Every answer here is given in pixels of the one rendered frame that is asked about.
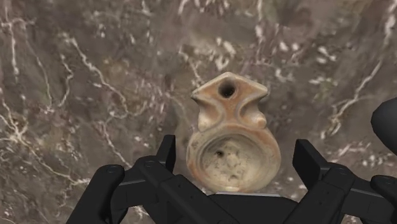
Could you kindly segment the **tan clay oil lamp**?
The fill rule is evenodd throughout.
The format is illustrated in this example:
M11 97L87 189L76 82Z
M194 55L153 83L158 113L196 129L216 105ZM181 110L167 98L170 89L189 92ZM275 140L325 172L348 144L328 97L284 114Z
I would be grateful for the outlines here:
M255 192L281 166L281 151L259 110L266 86L231 72L192 92L199 112L186 149L191 175L217 192Z

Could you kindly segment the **black rounded object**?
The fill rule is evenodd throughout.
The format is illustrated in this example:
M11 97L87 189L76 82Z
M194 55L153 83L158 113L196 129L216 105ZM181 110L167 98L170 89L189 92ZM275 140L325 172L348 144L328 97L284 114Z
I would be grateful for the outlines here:
M397 155L397 97L379 105L372 114L371 126L382 144Z

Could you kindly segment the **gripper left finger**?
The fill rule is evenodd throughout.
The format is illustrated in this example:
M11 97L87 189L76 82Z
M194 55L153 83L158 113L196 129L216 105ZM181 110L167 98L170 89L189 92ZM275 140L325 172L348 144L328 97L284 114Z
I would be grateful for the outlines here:
M172 173L176 138L164 136L156 155L141 157L125 170L98 168L66 224L120 224L130 207L143 206L156 224L239 224L184 176Z

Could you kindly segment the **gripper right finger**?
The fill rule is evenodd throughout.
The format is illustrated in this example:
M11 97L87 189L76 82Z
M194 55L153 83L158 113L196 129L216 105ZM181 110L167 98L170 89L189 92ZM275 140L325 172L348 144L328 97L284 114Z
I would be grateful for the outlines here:
M293 167L308 192L283 224L341 224L346 214L363 224L397 224L397 178L361 179L306 139L296 140Z

